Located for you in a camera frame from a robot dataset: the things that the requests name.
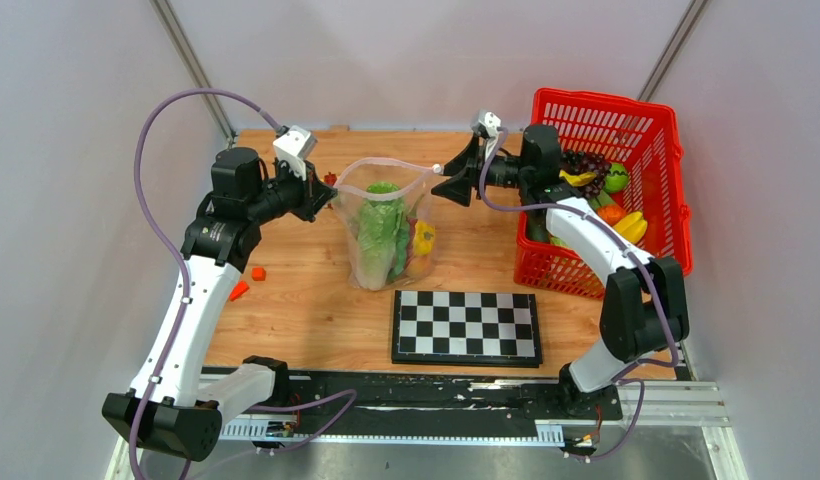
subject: metal post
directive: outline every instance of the metal post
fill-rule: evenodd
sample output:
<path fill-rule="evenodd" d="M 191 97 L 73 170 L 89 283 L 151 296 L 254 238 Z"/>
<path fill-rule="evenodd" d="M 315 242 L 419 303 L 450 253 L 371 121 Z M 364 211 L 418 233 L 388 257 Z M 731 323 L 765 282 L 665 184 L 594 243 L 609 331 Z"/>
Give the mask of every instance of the metal post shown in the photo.
<path fill-rule="evenodd" d="M 641 102 L 651 101 L 654 92 L 657 91 L 657 87 L 660 85 L 660 82 L 663 81 L 663 77 L 666 75 L 666 72 L 669 71 L 669 67 L 672 65 L 672 62 L 675 60 L 687 37 L 690 36 L 693 28 L 695 28 L 696 22 L 699 17 L 701 17 L 704 7 L 707 6 L 707 4 L 708 0 L 692 0 L 690 2 L 687 11 L 681 16 L 681 21 L 675 28 L 675 32 L 672 33 L 669 43 L 666 44 L 666 48 L 657 60 L 657 64 L 655 64 L 648 80 L 646 80 L 646 84 L 637 96 L 637 100 Z"/>
<path fill-rule="evenodd" d="M 175 50 L 177 50 L 177 54 L 180 55 L 183 66 L 186 67 L 186 71 L 189 72 L 189 76 L 192 77 L 195 86 L 199 88 L 212 87 L 210 81 L 207 79 L 207 75 L 204 73 L 204 69 L 201 68 L 198 57 L 195 56 L 195 51 L 192 50 L 192 46 L 189 44 L 189 39 L 186 38 L 183 28 L 177 20 L 177 15 L 175 15 L 169 0 L 150 0 L 150 2 L 157 12 L 157 16 L 160 18 L 160 23 L 162 23 L 163 28 L 166 29 L 166 33 L 168 33 L 172 45 L 174 45 Z M 201 98 L 204 99 L 204 104 L 207 105 L 207 108 L 210 110 L 210 116 L 213 117 L 222 135 L 224 135 L 226 143 L 228 145 L 233 144 L 236 132 L 230 123 L 230 119 L 227 118 L 227 114 L 225 114 L 219 99 L 215 95 L 201 95 Z"/>

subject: yellow banana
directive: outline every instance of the yellow banana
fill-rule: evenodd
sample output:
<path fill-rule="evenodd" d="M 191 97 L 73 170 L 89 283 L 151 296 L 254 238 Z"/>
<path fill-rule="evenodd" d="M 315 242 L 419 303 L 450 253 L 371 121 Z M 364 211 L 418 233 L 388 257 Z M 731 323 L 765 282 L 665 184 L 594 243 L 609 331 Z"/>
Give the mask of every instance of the yellow banana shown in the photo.
<path fill-rule="evenodd" d="M 636 244 L 637 242 L 643 239 L 643 236 L 646 234 L 647 228 L 648 222 L 645 219 L 641 219 L 639 222 L 619 232 L 619 235 L 622 235 L 622 237 L 624 237 L 625 240 L 628 240 L 629 242 Z"/>
<path fill-rule="evenodd" d="M 643 212 L 631 212 L 628 215 L 625 215 L 622 220 L 616 222 L 616 225 L 613 226 L 613 229 L 619 233 L 624 232 L 627 230 L 631 225 L 639 222 L 643 219 Z"/>
<path fill-rule="evenodd" d="M 573 187 L 583 187 L 584 185 L 588 185 L 590 182 L 595 180 L 595 173 L 586 172 L 580 175 L 569 175 L 568 173 L 561 170 L 560 178 L 566 180 L 566 182 L 569 185 L 572 185 Z"/>

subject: black and white checkered pattern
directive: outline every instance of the black and white checkered pattern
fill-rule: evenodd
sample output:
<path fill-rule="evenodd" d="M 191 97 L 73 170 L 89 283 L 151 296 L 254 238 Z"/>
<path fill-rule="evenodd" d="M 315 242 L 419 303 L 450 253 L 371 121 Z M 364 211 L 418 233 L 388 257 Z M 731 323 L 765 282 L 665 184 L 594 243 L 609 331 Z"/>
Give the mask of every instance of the black and white checkered pattern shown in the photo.
<path fill-rule="evenodd" d="M 396 362 L 542 363 L 533 295 L 397 291 L 394 321 Z"/>

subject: robotic arm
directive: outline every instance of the robotic arm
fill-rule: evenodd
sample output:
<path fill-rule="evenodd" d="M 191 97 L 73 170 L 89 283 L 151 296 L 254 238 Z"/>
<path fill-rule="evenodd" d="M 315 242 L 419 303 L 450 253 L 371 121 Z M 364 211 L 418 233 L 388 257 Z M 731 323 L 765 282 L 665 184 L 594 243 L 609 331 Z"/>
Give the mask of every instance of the robotic arm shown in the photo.
<path fill-rule="evenodd" d="M 655 303 L 643 301 L 646 282 L 632 257 L 652 277 L 674 342 L 689 333 L 681 267 L 671 257 L 656 259 L 625 240 L 593 212 L 577 189 L 560 178 L 562 148 L 553 126 L 526 128 L 520 155 L 510 156 L 495 154 L 500 125 L 495 114 L 481 111 L 472 125 L 469 144 L 444 167 L 444 175 L 450 178 L 432 193 L 469 206 L 472 189 L 493 185 L 518 188 L 522 205 L 561 207 L 538 207 L 535 212 L 544 215 L 541 220 L 548 232 L 566 242 L 606 287 L 601 337 L 584 356 L 560 371 L 562 406 L 573 413 L 589 409 L 595 397 L 613 388 L 613 382 L 633 364 L 668 348 Z M 488 159 L 488 172 L 481 178 Z"/>
<path fill-rule="evenodd" d="M 149 378 L 157 385 L 140 419 L 138 446 L 195 461 L 206 458 L 222 427 L 252 405 L 287 400 L 287 366 L 271 358 L 249 357 L 235 372 L 203 389 L 198 378 L 222 308 L 260 242 L 260 226 L 288 212 L 312 222 L 336 195 L 306 160 L 315 144 L 310 132 L 284 128 L 274 141 L 274 178 L 250 148 L 216 156 L 213 190 L 186 228 L 181 247 L 191 297 L 183 299 L 179 277 L 157 339 L 130 389 L 111 393 L 104 401 L 104 418 L 125 440 Z M 154 376 L 182 301 L 189 307 L 162 373 Z"/>

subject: gray floor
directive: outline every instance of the gray floor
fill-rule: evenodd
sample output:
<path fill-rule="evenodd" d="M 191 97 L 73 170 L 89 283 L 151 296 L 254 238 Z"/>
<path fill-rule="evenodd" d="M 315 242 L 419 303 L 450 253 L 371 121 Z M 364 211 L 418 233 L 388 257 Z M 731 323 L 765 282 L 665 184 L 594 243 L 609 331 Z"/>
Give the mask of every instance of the gray floor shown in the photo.
<path fill-rule="evenodd" d="M 602 429 L 610 448 L 621 428 Z M 246 454 L 218 468 L 213 464 L 242 452 L 247 442 L 220 442 L 213 454 L 192 467 L 202 479 L 715 479 L 701 434 L 694 427 L 638 427 L 627 445 L 607 460 L 583 465 L 557 449 L 538 447 L 459 447 L 313 443 L 289 454 Z M 143 458 L 151 479 L 176 479 L 183 461 L 161 455 Z"/>

